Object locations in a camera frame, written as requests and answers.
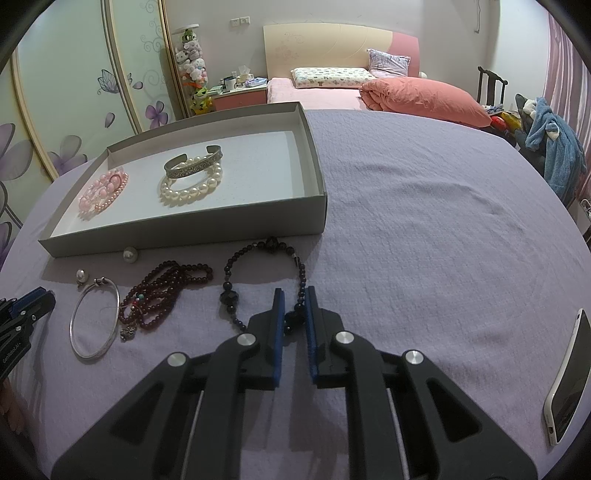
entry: loose pearl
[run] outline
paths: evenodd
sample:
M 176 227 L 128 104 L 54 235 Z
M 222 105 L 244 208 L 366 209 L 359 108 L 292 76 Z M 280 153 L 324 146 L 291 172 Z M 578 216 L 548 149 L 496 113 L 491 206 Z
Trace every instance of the loose pearl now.
M 123 260 L 127 263 L 133 263 L 138 259 L 138 251 L 134 247 L 125 247 L 123 250 Z
M 88 272 L 86 270 L 78 270 L 76 272 L 76 283 L 83 285 L 88 281 Z

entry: lavender bedspread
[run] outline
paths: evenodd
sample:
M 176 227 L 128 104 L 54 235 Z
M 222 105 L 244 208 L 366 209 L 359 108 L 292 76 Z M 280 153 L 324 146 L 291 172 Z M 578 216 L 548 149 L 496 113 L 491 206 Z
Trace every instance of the lavender bedspread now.
M 422 350 L 531 455 L 543 476 L 591 410 L 586 391 L 574 428 L 559 447 L 548 446 L 543 402 L 578 309 L 591 311 L 591 255 L 567 211 L 523 157 L 493 135 L 395 113 L 306 116 L 329 192 L 328 220 L 322 236 L 290 242 L 321 305 L 340 312 L 349 330 L 379 349 Z M 120 252 L 48 256 L 37 238 L 80 173 L 47 190 L 0 274 L 2 296 L 41 285 L 57 297 L 12 377 L 47 474 L 167 354 L 200 355 L 235 334 L 218 297 L 222 267 L 243 242 L 142 251 L 133 265 Z M 94 364 L 78 361 L 68 340 L 79 295 L 76 270 L 111 278 L 124 296 L 169 259 L 206 262 L 215 280 L 183 291 L 155 332 L 117 340 Z M 247 255 L 234 272 L 243 320 L 270 307 L 275 287 L 295 300 L 287 260 Z M 106 338 L 113 303 L 108 291 L 87 297 L 77 319 L 81 345 L 92 348 Z M 276 392 L 246 397 L 242 478 L 348 478 L 344 396 L 310 384 L 303 335 L 285 348 L 282 373 Z

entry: wooden chair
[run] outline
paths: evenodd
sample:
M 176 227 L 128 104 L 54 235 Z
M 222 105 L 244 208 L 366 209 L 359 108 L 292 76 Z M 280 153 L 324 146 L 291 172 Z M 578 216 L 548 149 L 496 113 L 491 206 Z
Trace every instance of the wooden chair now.
M 480 66 L 478 67 L 478 71 L 480 72 L 480 81 L 478 82 L 478 98 L 476 101 L 480 103 L 480 97 L 482 96 L 482 77 L 486 73 L 488 75 L 488 87 L 486 89 L 486 104 L 495 105 L 495 88 L 497 81 L 503 84 L 503 90 L 501 92 L 501 103 L 503 103 L 503 101 L 505 100 L 505 87 L 509 85 L 509 82 L 503 80 L 496 73 L 491 72 L 490 70 L 485 70 Z

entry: pink pearl bracelet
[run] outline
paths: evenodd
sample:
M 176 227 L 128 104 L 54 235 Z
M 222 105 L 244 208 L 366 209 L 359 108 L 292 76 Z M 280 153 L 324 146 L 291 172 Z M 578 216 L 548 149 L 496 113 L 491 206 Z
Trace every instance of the pink pearl bracelet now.
M 80 198 L 78 205 L 80 213 L 95 215 L 105 210 L 121 194 L 127 185 L 128 178 L 129 175 L 121 167 L 101 175 Z

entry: pink nightstand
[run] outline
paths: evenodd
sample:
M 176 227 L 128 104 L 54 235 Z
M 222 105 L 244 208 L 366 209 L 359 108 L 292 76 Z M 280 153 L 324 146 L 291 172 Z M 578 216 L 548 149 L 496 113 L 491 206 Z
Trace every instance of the pink nightstand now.
M 220 95 L 212 95 L 212 100 L 217 111 L 241 106 L 262 105 L 267 102 L 267 86 L 239 87 Z

